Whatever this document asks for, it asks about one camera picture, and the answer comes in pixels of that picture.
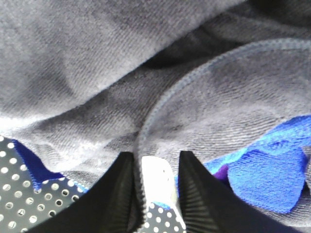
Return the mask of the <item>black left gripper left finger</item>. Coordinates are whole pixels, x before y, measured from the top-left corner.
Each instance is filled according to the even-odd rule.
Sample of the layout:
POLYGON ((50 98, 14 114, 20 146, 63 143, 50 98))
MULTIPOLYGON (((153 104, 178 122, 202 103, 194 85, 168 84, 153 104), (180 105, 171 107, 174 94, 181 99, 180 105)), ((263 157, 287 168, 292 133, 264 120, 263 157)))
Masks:
POLYGON ((76 202, 31 228, 31 233, 135 233, 142 226, 131 152, 121 152, 108 171, 76 202))

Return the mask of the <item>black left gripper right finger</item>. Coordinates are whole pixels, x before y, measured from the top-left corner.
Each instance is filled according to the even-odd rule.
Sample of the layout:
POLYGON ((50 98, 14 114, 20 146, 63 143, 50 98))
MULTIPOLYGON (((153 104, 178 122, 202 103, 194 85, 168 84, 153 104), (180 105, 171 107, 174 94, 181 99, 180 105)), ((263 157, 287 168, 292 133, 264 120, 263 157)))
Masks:
POLYGON ((191 151, 180 152, 178 192, 188 233, 297 232, 238 198, 191 151))

